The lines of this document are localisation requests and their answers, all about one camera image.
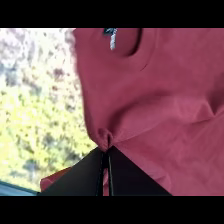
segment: neckline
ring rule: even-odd
[[[108,39],[103,36],[103,29],[95,29],[92,38],[90,38],[93,41],[93,44],[91,44],[93,50],[100,57],[111,61],[113,64],[119,64],[135,71],[140,71],[147,66],[156,46],[158,28],[142,28],[142,36],[137,49],[133,54],[127,56],[117,55],[111,51]]]

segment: maroon t-shirt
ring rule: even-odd
[[[224,29],[74,34],[91,139],[173,195],[224,195]]]

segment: black label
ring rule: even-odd
[[[103,34],[111,36],[116,28],[104,28]]]

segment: window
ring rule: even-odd
[[[83,119],[73,28],[0,29],[0,180],[40,191],[95,144]]]

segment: glass pane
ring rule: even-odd
[[[73,28],[0,29],[0,180],[40,191],[95,144],[83,119]]]

